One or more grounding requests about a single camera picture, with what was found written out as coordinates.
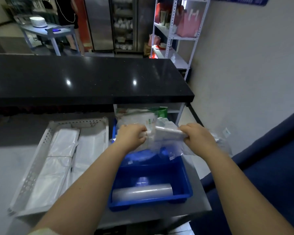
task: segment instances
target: white cord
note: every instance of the white cord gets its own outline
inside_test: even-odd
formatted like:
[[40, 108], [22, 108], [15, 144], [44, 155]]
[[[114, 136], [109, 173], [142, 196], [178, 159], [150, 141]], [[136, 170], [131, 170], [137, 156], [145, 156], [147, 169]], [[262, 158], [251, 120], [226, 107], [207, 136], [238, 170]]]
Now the white cord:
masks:
[[[63, 13], [62, 13], [62, 11], [61, 11], [61, 8], [60, 8], [60, 5], [59, 5], [58, 1], [57, 1], [57, 0], [55, 0], [55, 1], [56, 1], [57, 4], [58, 4], [58, 7], [59, 7], [59, 9], [60, 9], [61, 14], [63, 15]], [[63, 17], [64, 17], [64, 19], [66, 19], [68, 22], [71, 22], [71, 23], [74, 23], [74, 22], [75, 22], [75, 13], [74, 13], [74, 21], [73, 21], [73, 22], [72, 22], [72, 21], [69, 21], [64, 15], [63, 15]]]

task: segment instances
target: blue tray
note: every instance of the blue tray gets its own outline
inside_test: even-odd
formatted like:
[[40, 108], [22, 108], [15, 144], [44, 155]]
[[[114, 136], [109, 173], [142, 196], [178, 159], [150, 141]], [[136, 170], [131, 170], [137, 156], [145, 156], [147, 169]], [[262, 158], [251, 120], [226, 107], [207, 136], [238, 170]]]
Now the blue tray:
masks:
[[[144, 156], [146, 154], [150, 155], [147, 160], [137, 160], [129, 164], [129, 158], [139, 158], [142, 152], [128, 154], [119, 167], [108, 200], [108, 207], [111, 211], [126, 210], [131, 205], [160, 201], [184, 203], [187, 198], [193, 195], [182, 157], [177, 157], [170, 161], [165, 148], [161, 150], [160, 154], [153, 154], [149, 150], [145, 150], [143, 153]], [[173, 196], [122, 202], [112, 201], [112, 191], [114, 189], [166, 183], [171, 184]]]

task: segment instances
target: wall outlet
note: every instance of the wall outlet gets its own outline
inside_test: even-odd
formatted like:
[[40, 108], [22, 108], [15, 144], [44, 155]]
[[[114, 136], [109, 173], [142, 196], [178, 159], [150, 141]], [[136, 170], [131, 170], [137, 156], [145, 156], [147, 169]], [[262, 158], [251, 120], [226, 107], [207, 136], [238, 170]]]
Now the wall outlet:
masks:
[[223, 133], [223, 135], [225, 136], [225, 138], [228, 138], [228, 137], [231, 135], [231, 133], [230, 133], [230, 131], [228, 130], [228, 128], [225, 128], [225, 129], [222, 131], [222, 133]]

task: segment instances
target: perforated basket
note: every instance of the perforated basket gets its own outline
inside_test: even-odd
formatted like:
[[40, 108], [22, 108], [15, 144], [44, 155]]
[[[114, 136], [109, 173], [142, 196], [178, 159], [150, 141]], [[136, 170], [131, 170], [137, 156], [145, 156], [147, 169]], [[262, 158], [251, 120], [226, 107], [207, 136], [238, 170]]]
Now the perforated basket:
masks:
[[50, 209], [51, 205], [26, 210], [27, 202], [30, 198], [32, 190], [35, 186], [35, 182], [40, 174], [40, 171], [43, 168], [44, 162], [47, 158], [50, 143], [52, 137], [55, 133], [55, 129], [59, 125], [70, 124], [75, 128], [87, 128], [87, 127], [96, 127], [96, 124], [100, 121], [103, 121], [106, 124], [106, 144], [105, 149], [108, 147], [109, 140], [109, 123], [108, 118], [96, 118], [96, 119], [79, 119], [79, 120], [66, 120], [66, 121], [50, 121], [47, 129], [45, 130], [37, 148], [33, 159], [31, 160], [24, 177], [22, 178], [19, 186], [16, 189], [16, 192], [12, 198], [9, 210], [16, 212], [17, 216], [23, 216], [28, 214], [46, 212]]

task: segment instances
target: white metal shelving unit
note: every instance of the white metal shelving unit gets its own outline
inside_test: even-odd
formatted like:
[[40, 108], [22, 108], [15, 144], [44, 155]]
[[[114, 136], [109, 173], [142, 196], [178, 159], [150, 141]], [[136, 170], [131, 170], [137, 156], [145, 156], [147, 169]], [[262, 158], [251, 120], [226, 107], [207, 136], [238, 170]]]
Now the white metal shelving unit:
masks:
[[[175, 63], [174, 63], [174, 65], [175, 65], [175, 67], [177, 69], [186, 69], [186, 73], [185, 73], [185, 77], [184, 77], [184, 80], [186, 80], [189, 68], [191, 67], [191, 63], [192, 63], [192, 59], [193, 59], [193, 56], [194, 56], [194, 53], [195, 53], [197, 42], [198, 42], [200, 33], [202, 31], [204, 20], [205, 20], [205, 17], [206, 17], [208, 8], [209, 8], [210, 0], [187, 0], [187, 1], [197, 1], [197, 2], [205, 2], [206, 3], [206, 7], [205, 7], [205, 10], [204, 10], [204, 13], [203, 13], [203, 16], [202, 16], [202, 21], [200, 23], [200, 27], [199, 27], [198, 34], [197, 34], [196, 38], [184, 38], [184, 37], [178, 36], [177, 34], [172, 33], [177, 1], [178, 0], [173, 0], [173, 6], [172, 6], [172, 13], [171, 13], [169, 29], [167, 29], [163, 25], [155, 23], [155, 18], [154, 18], [154, 27], [153, 27], [153, 31], [152, 31], [152, 42], [151, 42], [152, 48], [151, 48], [150, 56], [152, 56], [153, 51], [155, 52], [155, 54], [157, 55], [157, 57], [159, 59], [171, 59], [173, 54], [175, 54]], [[165, 50], [156, 49], [156, 47], [154, 45], [155, 27], [157, 27], [167, 37], [167, 43], [166, 43], [166, 49]], [[180, 55], [178, 55], [177, 52], [173, 48], [170, 49], [170, 46], [172, 45], [172, 41], [174, 39], [176, 39], [176, 40], [195, 41], [195, 44], [194, 44], [194, 47], [193, 47], [193, 50], [192, 50], [192, 54], [191, 54], [191, 57], [190, 57], [190, 60], [189, 60], [188, 63]]]

